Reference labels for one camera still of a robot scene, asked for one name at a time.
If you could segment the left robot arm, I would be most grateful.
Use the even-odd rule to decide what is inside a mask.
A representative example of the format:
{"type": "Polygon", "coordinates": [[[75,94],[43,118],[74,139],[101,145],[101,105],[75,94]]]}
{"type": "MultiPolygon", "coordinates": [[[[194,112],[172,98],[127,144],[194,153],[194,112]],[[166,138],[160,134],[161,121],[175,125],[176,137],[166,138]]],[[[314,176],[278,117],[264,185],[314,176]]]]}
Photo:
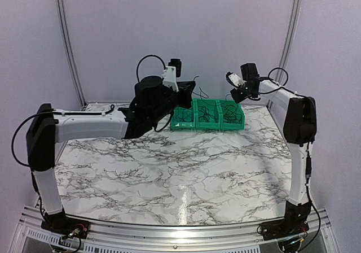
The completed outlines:
{"type": "Polygon", "coordinates": [[[137,139],[151,130],[158,132],[158,122],[173,116],[177,107],[191,108],[196,83],[177,80],[181,60],[171,59],[162,66],[161,76],[137,80],[129,107],[111,105],[106,111],[66,111],[44,103],[16,128],[14,135],[27,122],[31,123],[25,136],[27,162],[21,162],[17,156],[14,159],[30,169],[42,204],[43,222],[51,230],[67,233],[79,225],[66,215],[60,199],[54,171],[56,143],[86,138],[137,139]]]}

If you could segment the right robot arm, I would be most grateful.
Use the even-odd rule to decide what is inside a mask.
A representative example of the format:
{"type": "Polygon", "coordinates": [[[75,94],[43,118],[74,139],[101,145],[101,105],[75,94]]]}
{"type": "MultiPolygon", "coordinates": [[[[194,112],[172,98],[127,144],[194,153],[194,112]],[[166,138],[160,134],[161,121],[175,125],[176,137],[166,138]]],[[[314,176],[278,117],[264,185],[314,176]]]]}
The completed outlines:
{"type": "Polygon", "coordinates": [[[275,236],[305,230],[305,223],[313,208],[310,180],[312,148],[317,133],[315,99],[287,89],[270,76],[261,77],[254,63],[243,64],[240,71],[240,76],[226,73],[227,82],[233,86],[232,98],[236,103],[246,99],[267,98],[285,110],[282,132],[292,162],[291,186],[284,217],[278,223],[262,223],[260,232],[275,236]]]}

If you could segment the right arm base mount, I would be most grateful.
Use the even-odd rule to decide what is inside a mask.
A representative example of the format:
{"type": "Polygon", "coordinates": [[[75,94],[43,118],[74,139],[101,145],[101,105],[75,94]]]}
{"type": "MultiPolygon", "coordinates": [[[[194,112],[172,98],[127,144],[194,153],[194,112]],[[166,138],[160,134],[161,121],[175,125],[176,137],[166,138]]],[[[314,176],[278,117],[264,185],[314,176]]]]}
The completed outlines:
{"type": "Polygon", "coordinates": [[[264,241],[294,237],[295,235],[305,234],[308,230],[309,225],[306,221],[290,225],[284,219],[262,222],[257,227],[257,233],[263,237],[264,241]]]}

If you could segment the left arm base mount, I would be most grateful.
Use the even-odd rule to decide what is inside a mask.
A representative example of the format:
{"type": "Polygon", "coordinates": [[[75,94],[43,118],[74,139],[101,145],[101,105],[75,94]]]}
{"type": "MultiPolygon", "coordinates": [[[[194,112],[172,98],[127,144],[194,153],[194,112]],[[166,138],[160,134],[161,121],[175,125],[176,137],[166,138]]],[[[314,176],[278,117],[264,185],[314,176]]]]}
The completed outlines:
{"type": "Polygon", "coordinates": [[[61,228],[53,227],[49,223],[42,221],[41,228],[44,230],[51,231],[53,233],[61,234],[62,239],[68,239],[74,237],[80,239],[86,239],[89,232],[90,223],[85,220],[67,218],[64,227],[61,228]]]}

